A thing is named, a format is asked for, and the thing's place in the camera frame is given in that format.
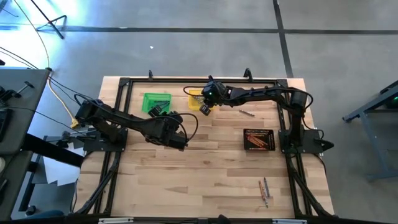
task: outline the white paper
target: white paper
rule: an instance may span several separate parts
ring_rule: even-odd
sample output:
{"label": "white paper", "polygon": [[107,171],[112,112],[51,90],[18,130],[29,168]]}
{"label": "white paper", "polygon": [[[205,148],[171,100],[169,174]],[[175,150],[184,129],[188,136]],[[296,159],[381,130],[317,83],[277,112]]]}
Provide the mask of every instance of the white paper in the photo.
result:
{"label": "white paper", "polygon": [[[83,148],[74,149],[73,143],[68,143],[68,149],[78,155],[83,156]],[[65,185],[74,183],[80,174],[80,168],[58,162],[54,159],[44,157],[45,175],[47,182],[50,184],[57,181],[57,185]]]}

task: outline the black table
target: black table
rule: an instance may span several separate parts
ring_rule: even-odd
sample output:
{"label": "black table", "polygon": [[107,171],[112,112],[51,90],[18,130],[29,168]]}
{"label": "black table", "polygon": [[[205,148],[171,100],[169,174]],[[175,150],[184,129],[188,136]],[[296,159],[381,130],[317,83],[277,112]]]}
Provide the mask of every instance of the black table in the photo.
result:
{"label": "black table", "polygon": [[[23,91],[21,98],[11,99],[7,103],[10,106],[20,106],[36,110],[48,76],[48,70],[4,69],[0,67],[0,85],[6,90],[19,90],[24,86],[24,81],[28,81],[34,86],[34,89]],[[12,209],[14,208],[33,155],[33,152],[30,151],[20,151],[20,148],[34,112],[20,109],[13,110],[9,128],[2,143],[0,143],[0,156],[6,160],[6,169],[0,173],[0,177],[8,180],[5,192],[3,193],[4,198],[0,204],[0,221],[10,219]],[[7,153],[2,153],[2,149],[6,149]]]}

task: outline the yellow cable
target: yellow cable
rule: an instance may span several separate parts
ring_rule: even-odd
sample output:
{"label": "yellow cable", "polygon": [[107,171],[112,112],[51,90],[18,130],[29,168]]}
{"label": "yellow cable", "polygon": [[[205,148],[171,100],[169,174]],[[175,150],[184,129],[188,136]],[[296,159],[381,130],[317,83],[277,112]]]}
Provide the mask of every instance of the yellow cable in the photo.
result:
{"label": "yellow cable", "polygon": [[50,88],[51,92],[54,94],[55,97],[62,103],[65,110],[68,112],[70,119],[72,119],[72,124],[70,125],[71,128],[76,128],[79,125],[79,122],[73,117],[72,113],[70,112],[68,106],[65,102],[56,94],[56,92],[51,87],[50,78],[47,79],[47,86]]}
{"label": "yellow cable", "polygon": [[[35,26],[33,25],[33,23],[30,21],[29,17],[27,17],[25,11],[20,7],[20,5],[18,4],[17,0],[14,0],[15,3],[17,4],[18,8],[22,11],[22,13],[25,15],[26,19],[29,21],[29,23],[32,25],[33,29],[36,31],[36,34],[39,36],[40,41],[43,44],[44,50],[45,50],[45,54],[47,56],[47,67],[50,68],[50,59],[49,59],[49,53],[47,52],[47,48],[45,47],[44,41],[42,39],[42,37],[40,36],[39,32],[37,32]],[[63,100],[61,100],[61,98],[55,93],[55,91],[52,89],[51,84],[50,84],[50,75],[47,79],[47,86],[50,88],[51,92],[54,94],[55,97],[57,97],[57,99],[62,103],[63,107],[65,108],[65,110],[68,112],[70,118],[72,119],[72,124],[70,125],[71,128],[76,128],[79,125],[79,122],[73,117],[72,113],[70,112],[70,110],[68,109],[68,107],[66,106],[65,102],[63,102]]]}

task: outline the yellow object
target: yellow object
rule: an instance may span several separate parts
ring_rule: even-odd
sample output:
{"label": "yellow object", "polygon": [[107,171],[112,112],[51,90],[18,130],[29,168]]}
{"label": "yellow object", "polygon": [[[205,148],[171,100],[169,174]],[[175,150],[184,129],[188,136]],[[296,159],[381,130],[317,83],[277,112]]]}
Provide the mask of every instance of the yellow object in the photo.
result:
{"label": "yellow object", "polygon": [[[201,90],[189,90],[189,94],[192,95],[201,95]],[[191,110],[199,110],[202,104],[199,103],[193,96],[188,97],[188,107]]]}
{"label": "yellow object", "polygon": [[76,128],[79,125],[79,122],[73,117],[72,113],[70,112],[69,108],[65,104],[65,102],[56,94],[56,92],[51,87],[50,77],[47,79],[47,85],[49,86],[51,92],[54,94],[55,97],[62,103],[65,110],[68,112],[70,119],[72,119],[72,124],[70,125],[71,128]]}

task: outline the yellow block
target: yellow block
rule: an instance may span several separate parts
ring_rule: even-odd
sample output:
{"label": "yellow block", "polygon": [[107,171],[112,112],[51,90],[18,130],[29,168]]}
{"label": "yellow block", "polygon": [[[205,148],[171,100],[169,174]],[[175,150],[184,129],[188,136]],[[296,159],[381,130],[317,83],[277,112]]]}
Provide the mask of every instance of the yellow block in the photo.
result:
{"label": "yellow block", "polygon": [[[189,90],[189,94],[192,95],[201,95],[201,90]],[[201,106],[201,103],[199,103],[197,100],[193,98],[193,96],[188,97],[188,107],[191,110],[199,110]]]}

